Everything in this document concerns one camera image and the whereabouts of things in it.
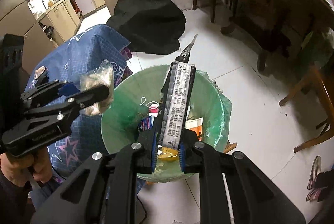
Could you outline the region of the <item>person's left hand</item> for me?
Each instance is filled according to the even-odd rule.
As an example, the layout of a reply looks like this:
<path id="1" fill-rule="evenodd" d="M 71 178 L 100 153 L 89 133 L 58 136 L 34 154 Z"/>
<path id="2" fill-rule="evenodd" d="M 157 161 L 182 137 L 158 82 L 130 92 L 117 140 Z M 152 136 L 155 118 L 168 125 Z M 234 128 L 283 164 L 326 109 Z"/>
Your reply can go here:
<path id="1" fill-rule="evenodd" d="M 1 172 L 13 184 L 23 187 L 30 177 L 46 183 L 52 178 L 52 164 L 47 148 L 16 158 L 10 153 L 1 154 Z"/>

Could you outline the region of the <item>dark left forearm sleeve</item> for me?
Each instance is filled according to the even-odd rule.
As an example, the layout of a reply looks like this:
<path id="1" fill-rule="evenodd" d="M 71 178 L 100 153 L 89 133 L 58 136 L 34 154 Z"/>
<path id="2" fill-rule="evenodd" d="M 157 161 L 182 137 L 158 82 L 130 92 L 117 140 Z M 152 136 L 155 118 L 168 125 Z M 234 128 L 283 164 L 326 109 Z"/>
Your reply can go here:
<path id="1" fill-rule="evenodd" d="M 31 190 L 30 182 L 26 182 L 24 187 L 18 187 L 1 173 L 1 223 L 30 223 L 27 201 Z"/>

